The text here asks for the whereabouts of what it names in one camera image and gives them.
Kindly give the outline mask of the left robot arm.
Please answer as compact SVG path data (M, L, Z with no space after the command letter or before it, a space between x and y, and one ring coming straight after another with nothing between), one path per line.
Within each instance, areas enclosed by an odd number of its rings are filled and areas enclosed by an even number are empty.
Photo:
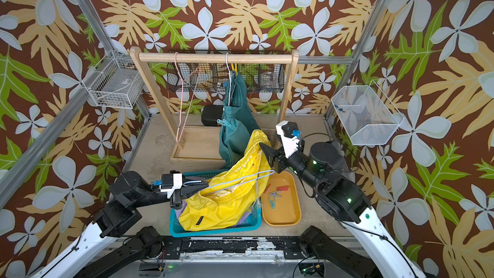
M137 172L122 173L110 186L111 199L81 235L33 276L110 277L137 260L158 256L163 251L162 236L154 227L144 227L120 248L96 258L141 219L140 207L168 203L172 209L181 209L185 199L207 187L206 180L177 171L151 184Z

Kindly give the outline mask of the yellow shorts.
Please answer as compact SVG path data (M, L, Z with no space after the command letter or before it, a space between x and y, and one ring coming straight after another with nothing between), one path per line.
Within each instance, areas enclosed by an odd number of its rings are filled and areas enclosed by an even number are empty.
M210 179L210 185L237 179L259 171L271 170L259 144L270 145L266 134L256 129L251 134L244 156L231 169ZM187 207L179 217L184 230L202 231L223 229L235 225L245 212L255 203L268 185L269 177L257 181L259 196L253 182L236 186L228 190L220 190L222 186L206 188L186 199Z

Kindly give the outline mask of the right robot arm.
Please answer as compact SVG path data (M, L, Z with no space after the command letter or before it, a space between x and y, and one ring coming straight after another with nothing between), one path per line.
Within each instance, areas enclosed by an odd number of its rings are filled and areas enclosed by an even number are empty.
M334 145L318 142L311 146L308 155L297 149L289 157L283 148L260 146L274 171L290 169L310 186L316 202L350 231L367 252L361 256L310 226L300 236L306 256L329 261L351 277L426 277L381 224L370 199L339 170L344 159Z

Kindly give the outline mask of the pink wire hanger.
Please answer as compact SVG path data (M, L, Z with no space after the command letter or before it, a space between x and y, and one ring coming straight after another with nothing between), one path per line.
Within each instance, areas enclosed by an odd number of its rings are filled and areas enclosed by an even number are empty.
M184 78L182 76L182 74L181 74L180 68L178 67L178 60L177 60L178 55L179 55L178 52L175 52L174 53L174 66L176 68L177 75L178 75L178 77L179 77L179 79L181 81L179 123L178 123L177 131L176 131L176 143L177 144L180 144L180 142L182 141L182 138L183 138L183 135L184 135L184 132L185 132L185 126L187 124L187 121L189 119L189 114L190 114L190 110L188 109L187 110L187 113L185 115L185 119L183 120L183 117L182 117L182 115L183 115L183 102L184 102L183 95L185 93L185 83L186 83L185 81L188 80L194 74L197 75L196 83L194 85L194 90L193 90L193 93L195 93L196 90L197 90L197 87L198 87L199 76L200 76L200 69L199 69L199 66L197 66L196 69L193 72L190 72L190 74L189 74L189 76L187 78Z

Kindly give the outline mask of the purple shorts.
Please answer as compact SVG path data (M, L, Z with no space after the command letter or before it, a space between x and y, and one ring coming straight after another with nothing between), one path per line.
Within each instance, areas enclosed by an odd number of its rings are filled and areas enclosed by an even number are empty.
M185 200L183 200L181 203L182 203L182 208L179 210L174 210L174 213L171 214L171 216L174 217L176 220L178 220L180 215L183 213L183 211L187 207L187 203ZM241 217L241 219L234 225L234 227L237 227L237 226L241 225L242 223L244 223L248 219L248 217L251 215L251 213L252 213L251 210L248 210L247 212L245 212L243 214L243 216Z

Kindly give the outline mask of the teal clothespin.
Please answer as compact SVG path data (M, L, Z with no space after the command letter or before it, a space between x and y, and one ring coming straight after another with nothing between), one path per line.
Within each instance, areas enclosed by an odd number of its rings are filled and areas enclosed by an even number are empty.
M275 208L276 197L274 197L274 196L269 196L269 197L268 197L268 201L270 202L270 207L271 207L271 209L274 209L274 208Z

